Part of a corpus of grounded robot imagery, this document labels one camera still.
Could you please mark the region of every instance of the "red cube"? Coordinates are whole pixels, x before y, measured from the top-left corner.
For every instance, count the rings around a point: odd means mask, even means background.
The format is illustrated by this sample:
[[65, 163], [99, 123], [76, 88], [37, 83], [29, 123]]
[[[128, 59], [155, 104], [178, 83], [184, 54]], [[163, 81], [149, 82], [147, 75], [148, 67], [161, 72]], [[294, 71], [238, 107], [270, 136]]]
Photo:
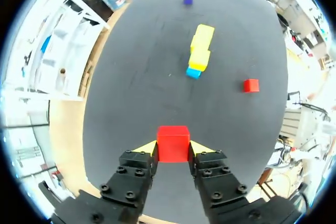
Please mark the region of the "red cube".
[[244, 81], [244, 92], [246, 93], [259, 92], [259, 80], [247, 79], [246, 81]]
[[190, 135], [187, 126], [160, 126], [156, 140], [159, 162], [188, 162]]

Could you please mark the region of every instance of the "white shelf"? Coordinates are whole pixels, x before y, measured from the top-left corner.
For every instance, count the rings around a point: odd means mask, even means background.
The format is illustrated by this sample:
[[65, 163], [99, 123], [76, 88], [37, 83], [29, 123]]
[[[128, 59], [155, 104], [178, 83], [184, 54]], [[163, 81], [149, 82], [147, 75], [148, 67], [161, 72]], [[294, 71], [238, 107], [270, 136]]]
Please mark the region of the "white shelf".
[[86, 30], [83, 41], [85, 44], [72, 44], [74, 54], [66, 62], [66, 77], [63, 92], [75, 96], [78, 95], [82, 75], [92, 51], [92, 48], [102, 30], [102, 25], [95, 25]]
[[[65, 1], [37, 0], [28, 12], [9, 57], [4, 81], [9, 93], [23, 88], [19, 95], [31, 97], [28, 93], [35, 89], [46, 92], [45, 97], [79, 99], [80, 81], [90, 52], [102, 28], [110, 27], [82, 0], [72, 0], [82, 9], [79, 13], [66, 6]], [[92, 26], [87, 19], [98, 24]], [[25, 64], [24, 56], [29, 53], [29, 62]]]

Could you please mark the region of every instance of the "cable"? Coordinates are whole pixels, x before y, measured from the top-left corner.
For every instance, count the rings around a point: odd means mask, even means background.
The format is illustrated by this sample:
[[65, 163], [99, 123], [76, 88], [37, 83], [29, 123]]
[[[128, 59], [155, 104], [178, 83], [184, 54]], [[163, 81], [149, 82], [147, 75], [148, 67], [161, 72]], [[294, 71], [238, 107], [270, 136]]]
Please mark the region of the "cable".
[[268, 166], [266, 166], [266, 168], [283, 169], [283, 168], [287, 168], [287, 167], [289, 167], [291, 165], [292, 165], [292, 163], [290, 162], [289, 164], [284, 165], [284, 166], [268, 165]]
[[316, 145], [314, 145], [312, 148], [309, 148], [309, 149], [307, 150], [307, 152], [310, 152], [312, 149], [316, 148], [316, 147], [319, 146], [319, 145], [321, 145], [321, 144], [316, 144]]
[[331, 118], [330, 118], [330, 116], [328, 115], [327, 111], [326, 111], [325, 109], [323, 109], [323, 108], [317, 107], [317, 106], [315, 106], [315, 105], [313, 105], [313, 104], [309, 104], [309, 103], [301, 103], [301, 102], [298, 102], [298, 103], [294, 103], [294, 104], [299, 104], [299, 105], [301, 105], [301, 106], [303, 106], [303, 107], [306, 107], [306, 108], [309, 108], [309, 109], [311, 109], [311, 110], [315, 110], [315, 111], [317, 111], [317, 112], [321, 112], [322, 114], [324, 114], [324, 116], [323, 116], [323, 120], [324, 120], [324, 121], [328, 121], [328, 122], [331, 121]]
[[291, 185], [292, 185], [292, 180], [290, 179], [290, 177], [289, 177], [287, 174], [284, 174], [284, 173], [281, 173], [281, 172], [278, 172], [278, 171], [277, 171], [277, 173], [278, 173], [278, 174], [275, 174], [275, 175], [273, 175], [273, 176], [277, 176], [277, 175], [285, 176], [285, 177], [287, 178], [288, 182], [289, 182], [288, 192], [287, 192], [287, 198], [288, 198], [288, 197], [289, 197], [289, 193], [290, 193], [290, 187], [291, 187]]
[[306, 197], [306, 195], [302, 192], [299, 192], [299, 195], [301, 195], [301, 197], [303, 198], [304, 200], [304, 203], [305, 203], [305, 206], [306, 206], [306, 212], [308, 211], [309, 209], [309, 201], [308, 201], [308, 198]]

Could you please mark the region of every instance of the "yellow stacked blocks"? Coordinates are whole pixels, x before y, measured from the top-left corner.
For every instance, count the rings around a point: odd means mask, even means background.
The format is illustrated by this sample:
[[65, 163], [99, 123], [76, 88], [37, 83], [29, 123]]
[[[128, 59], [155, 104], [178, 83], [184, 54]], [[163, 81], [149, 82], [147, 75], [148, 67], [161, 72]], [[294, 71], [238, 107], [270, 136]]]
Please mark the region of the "yellow stacked blocks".
[[190, 44], [189, 67], [198, 71], [204, 71], [210, 58], [209, 46], [215, 28], [200, 24]]

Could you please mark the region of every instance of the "black table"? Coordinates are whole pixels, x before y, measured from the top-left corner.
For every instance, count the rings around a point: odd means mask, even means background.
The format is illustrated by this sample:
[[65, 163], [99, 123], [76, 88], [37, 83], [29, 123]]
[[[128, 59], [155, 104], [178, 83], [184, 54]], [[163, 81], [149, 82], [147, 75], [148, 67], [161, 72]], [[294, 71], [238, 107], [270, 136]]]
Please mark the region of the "black table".
[[[185, 75], [199, 24], [215, 27], [208, 67]], [[259, 93], [243, 81], [259, 79]], [[160, 125], [187, 125], [191, 139], [221, 149], [249, 188], [279, 134], [287, 98], [286, 48], [265, 0], [133, 0], [108, 38], [86, 104], [83, 152], [89, 181], [107, 182], [119, 156], [156, 139]], [[158, 166], [144, 214], [207, 223], [187, 163]]]

